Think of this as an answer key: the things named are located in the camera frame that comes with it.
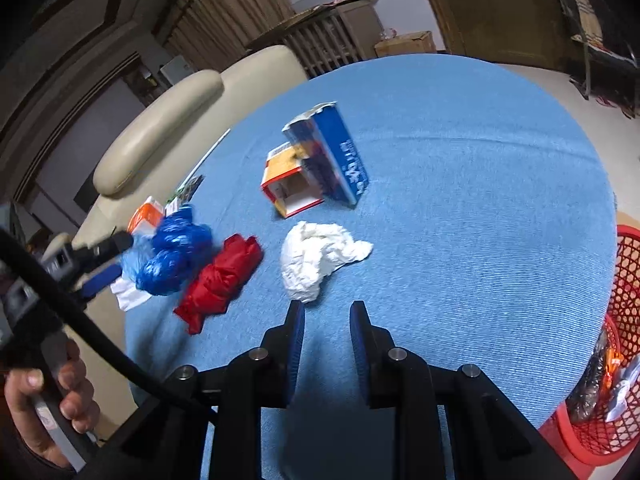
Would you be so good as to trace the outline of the person's left hand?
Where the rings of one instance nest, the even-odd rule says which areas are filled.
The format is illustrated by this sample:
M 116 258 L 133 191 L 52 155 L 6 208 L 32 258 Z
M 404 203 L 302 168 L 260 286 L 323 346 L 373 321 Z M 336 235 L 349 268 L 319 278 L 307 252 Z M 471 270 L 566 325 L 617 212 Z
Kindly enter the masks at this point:
M 96 455 L 90 434 L 100 408 L 73 339 L 58 333 L 12 367 L 4 400 L 17 440 L 48 465 L 77 474 Z

